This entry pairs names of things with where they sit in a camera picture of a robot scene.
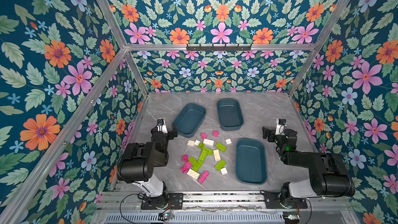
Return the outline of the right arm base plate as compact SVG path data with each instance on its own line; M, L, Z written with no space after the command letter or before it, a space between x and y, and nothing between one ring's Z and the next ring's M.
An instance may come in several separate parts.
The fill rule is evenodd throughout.
M308 209L306 199L294 198L287 192L261 191L268 209Z

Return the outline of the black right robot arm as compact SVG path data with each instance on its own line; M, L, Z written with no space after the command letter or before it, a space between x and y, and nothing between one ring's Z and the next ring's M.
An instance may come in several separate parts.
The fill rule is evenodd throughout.
M354 196L354 182L338 155L297 151L297 132L282 126L276 130L263 127L262 133L265 140L276 144L276 152L283 164L308 169L309 179L283 184L276 196L280 206L306 208L309 198Z

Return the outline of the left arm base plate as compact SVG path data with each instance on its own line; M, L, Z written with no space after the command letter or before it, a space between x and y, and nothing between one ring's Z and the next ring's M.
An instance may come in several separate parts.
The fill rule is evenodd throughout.
M142 200L142 210L181 210L183 204L183 193L167 193L158 197Z

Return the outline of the white square brick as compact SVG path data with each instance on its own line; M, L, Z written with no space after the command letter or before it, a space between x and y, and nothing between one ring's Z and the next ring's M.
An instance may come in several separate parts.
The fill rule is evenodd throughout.
M188 140L188 141L187 141L187 145L193 147L193 146L195 146L195 141Z

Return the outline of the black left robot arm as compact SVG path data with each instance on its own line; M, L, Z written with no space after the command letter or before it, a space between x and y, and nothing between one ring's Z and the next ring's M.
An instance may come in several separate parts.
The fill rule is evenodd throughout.
M141 190L137 196L144 204L158 209L170 204L167 187L156 177L154 168L167 166L169 141L177 136L175 128L167 131L157 126L151 130L150 142L128 144L119 159L117 179L137 186Z

